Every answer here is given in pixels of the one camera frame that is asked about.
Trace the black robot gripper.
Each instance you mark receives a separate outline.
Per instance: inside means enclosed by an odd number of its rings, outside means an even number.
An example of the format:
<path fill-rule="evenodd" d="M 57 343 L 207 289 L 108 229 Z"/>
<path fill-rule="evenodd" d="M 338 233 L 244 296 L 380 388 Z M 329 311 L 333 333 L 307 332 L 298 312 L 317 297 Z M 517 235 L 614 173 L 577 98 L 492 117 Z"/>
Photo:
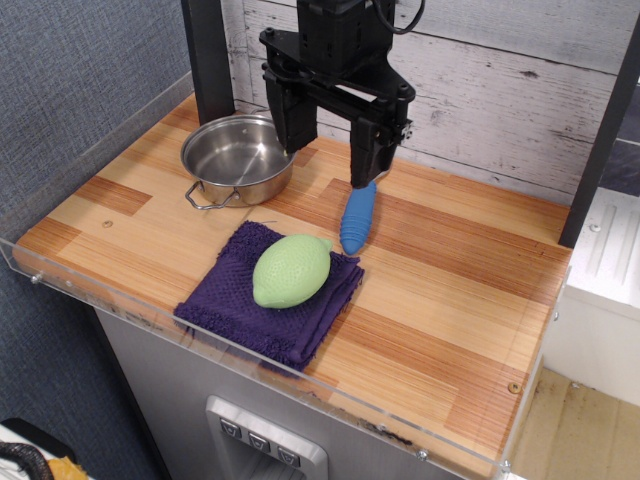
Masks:
<path fill-rule="evenodd" d="M 389 64 L 397 28 L 393 1 L 299 1 L 297 31 L 268 27 L 259 35 L 267 60 L 266 94 L 287 153 L 315 140 L 317 111 L 351 123 L 351 186 L 364 188 L 391 168 L 408 137 L 413 87 Z"/>

